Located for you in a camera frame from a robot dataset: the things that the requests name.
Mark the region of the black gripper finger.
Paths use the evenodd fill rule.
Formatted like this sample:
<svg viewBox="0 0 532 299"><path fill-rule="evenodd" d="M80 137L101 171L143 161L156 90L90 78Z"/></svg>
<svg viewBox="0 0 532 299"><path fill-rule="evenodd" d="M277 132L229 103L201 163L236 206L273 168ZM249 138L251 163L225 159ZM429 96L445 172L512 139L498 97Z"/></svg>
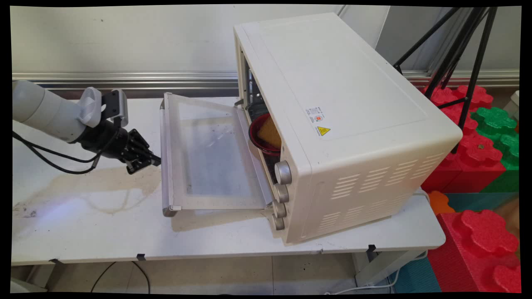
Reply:
<svg viewBox="0 0 532 299"><path fill-rule="evenodd" d="M153 165L158 167L161 165L161 157L153 154L141 154L138 157L126 159L126 170L129 175L133 175L140 170Z"/></svg>
<svg viewBox="0 0 532 299"><path fill-rule="evenodd" d="M148 142L136 129L128 132L128 152L138 163L161 163L161 157L154 155Z"/></svg>

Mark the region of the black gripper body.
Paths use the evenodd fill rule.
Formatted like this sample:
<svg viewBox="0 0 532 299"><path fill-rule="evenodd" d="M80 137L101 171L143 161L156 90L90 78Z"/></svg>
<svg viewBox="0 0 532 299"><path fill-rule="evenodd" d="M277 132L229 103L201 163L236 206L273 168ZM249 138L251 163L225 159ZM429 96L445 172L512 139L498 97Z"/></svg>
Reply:
<svg viewBox="0 0 532 299"><path fill-rule="evenodd" d="M128 132L123 127L116 127L112 121L102 120L96 127L86 127L77 138L82 148L122 163L133 158L128 152Z"/></svg>

